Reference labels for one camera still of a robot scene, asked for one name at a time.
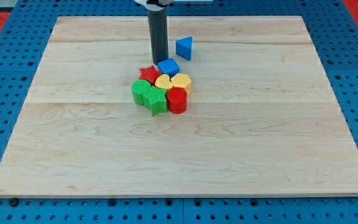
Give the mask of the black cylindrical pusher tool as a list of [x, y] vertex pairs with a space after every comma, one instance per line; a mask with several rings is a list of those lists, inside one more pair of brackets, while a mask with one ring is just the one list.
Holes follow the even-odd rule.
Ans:
[[155, 65], [168, 58], [167, 10], [148, 11], [152, 60]]

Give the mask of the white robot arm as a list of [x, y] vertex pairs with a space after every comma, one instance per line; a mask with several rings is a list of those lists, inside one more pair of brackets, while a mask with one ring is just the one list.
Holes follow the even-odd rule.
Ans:
[[168, 58], [167, 7], [173, 0], [135, 0], [147, 10], [152, 60], [155, 65]]

